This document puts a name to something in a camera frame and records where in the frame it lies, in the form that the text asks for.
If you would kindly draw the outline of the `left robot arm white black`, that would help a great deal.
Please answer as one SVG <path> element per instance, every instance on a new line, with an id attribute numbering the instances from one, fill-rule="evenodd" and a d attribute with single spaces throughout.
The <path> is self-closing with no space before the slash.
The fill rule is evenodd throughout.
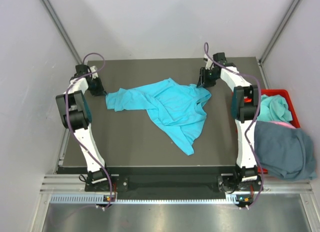
<path id="1" fill-rule="evenodd" d="M 97 185 L 102 190 L 113 186 L 112 176 L 106 174 L 106 164 L 100 155 L 92 133 L 93 117 L 84 94 L 106 96 L 95 66 L 85 64 L 75 66 L 76 73 L 69 81 L 69 87 L 55 98 L 62 124 L 76 138 L 87 165 L 86 183 Z"/>

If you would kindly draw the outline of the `bright cyan t shirt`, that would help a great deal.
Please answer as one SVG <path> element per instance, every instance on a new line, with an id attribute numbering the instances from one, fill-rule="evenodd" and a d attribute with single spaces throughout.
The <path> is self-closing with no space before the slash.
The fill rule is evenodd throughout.
<path id="1" fill-rule="evenodd" d="M 180 85 L 173 79 L 131 89 L 119 89 L 105 98 L 108 110 L 145 110 L 150 120 L 188 156 L 207 118 L 204 106 L 211 93 L 195 84 Z"/>

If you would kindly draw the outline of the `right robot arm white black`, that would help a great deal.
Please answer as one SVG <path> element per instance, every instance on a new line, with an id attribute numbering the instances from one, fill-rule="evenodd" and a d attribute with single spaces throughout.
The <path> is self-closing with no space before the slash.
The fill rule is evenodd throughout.
<path id="1" fill-rule="evenodd" d="M 197 87 L 213 87 L 217 80 L 224 81 L 232 93 L 231 116 L 235 120 L 238 135 L 238 156 L 234 186 L 245 190 L 258 179 L 255 158 L 255 126 L 260 109 L 261 90 L 241 76 L 233 63 L 228 63 L 223 52 L 203 57 L 205 66 L 200 69 Z"/>

